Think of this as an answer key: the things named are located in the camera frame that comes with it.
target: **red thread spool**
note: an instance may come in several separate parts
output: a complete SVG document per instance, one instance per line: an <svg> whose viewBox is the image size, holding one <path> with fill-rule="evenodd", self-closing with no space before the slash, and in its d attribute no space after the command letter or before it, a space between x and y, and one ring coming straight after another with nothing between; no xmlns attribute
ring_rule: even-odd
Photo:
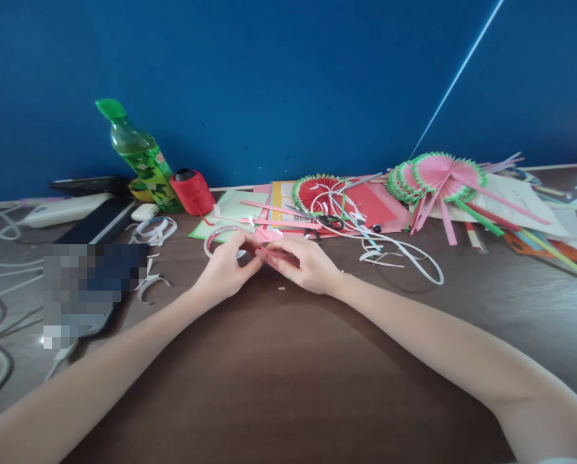
<svg viewBox="0 0 577 464"><path fill-rule="evenodd" d="M179 169L170 179L170 185L192 216L204 216L213 211L215 200L206 180L198 171Z"/></svg>

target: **green paper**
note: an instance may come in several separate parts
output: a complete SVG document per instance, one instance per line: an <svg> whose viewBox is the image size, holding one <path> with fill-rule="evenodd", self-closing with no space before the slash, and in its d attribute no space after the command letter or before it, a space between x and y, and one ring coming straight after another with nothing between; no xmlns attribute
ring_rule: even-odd
<svg viewBox="0 0 577 464"><path fill-rule="evenodd" d="M265 203L269 199L267 193L252 193L243 190L226 190L221 198L217 201L219 205L219 213L222 219L215 219L214 212L211 211L205 217L214 226L209 226L205 221L200 221L200 224L195 230L190 233L190 237L206 240L214 231L220 227L226 226L241 226L246 230L254 231L254 227L249 224L242 224L241 219L252 217L258 219L262 213L260 206L250 206L241 203L241 200L248 200L256 203ZM214 241L225 242L232 235L234 231L224 232L218 235Z"/></svg>

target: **white power bank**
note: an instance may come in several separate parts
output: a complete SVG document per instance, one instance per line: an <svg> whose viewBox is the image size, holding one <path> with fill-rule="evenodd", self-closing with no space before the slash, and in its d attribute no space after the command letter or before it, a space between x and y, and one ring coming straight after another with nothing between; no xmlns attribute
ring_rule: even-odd
<svg viewBox="0 0 577 464"><path fill-rule="evenodd" d="M54 226L80 220L88 216L95 208L101 205L108 198L112 198L111 193L97 193L87 197L69 198L52 203L45 203L33 209L18 224L25 224L36 229Z"/></svg>

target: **green straw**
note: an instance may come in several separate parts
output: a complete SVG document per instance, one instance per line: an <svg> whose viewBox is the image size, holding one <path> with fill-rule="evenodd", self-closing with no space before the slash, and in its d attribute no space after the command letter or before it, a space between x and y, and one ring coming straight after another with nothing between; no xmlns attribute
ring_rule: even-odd
<svg viewBox="0 0 577 464"><path fill-rule="evenodd" d="M471 216L473 216L481 225L483 225L486 229L488 229L490 232L492 232L493 234L495 234L496 236L500 237L502 235L505 235L505 232L503 232L501 229L499 229L499 227L497 227L496 225L494 225L492 222L490 222L489 220L487 220L484 216L482 216L481 214L479 214L477 211L473 211L471 208L469 208L466 204L464 204L463 202L459 201L459 200L454 200L454 203L456 204L456 206L458 206L462 211L464 211L467 214L470 214Z"/></svg>

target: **watermelon paper fan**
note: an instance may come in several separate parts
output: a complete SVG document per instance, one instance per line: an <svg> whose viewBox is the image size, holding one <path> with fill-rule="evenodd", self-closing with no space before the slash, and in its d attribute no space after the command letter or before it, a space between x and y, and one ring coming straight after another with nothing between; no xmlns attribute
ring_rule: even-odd
<svg viewBox="0 0 577 464"><path fill-rule="evenodd" d="M453 202L460 209L472 215L477 221L496 235L504 232L479 213L473 211L467 203L477 192L481 192L506 206L531 217L542 224L548 221L532 214L520 206L510 203L484 187L487 177L480 166L471 160L458 159L448 153L432 152L417 157L412 162L397 166L389 176L387 189L399 200L416 202L415 210L409 224L411 234L419 231L425 223L433 206L438 204L447 241L457 245L449 211L445 203Z"/></svg>
<svg viewBox="0 0 577 464"><path fill-rule="evenodd" d="M332 190L337 191L348 184L350 184L349 180L342 180L327 174L302 177L293 186L293 201L303 211L333 214L336 207L331 198L321 194Z"/></svg>

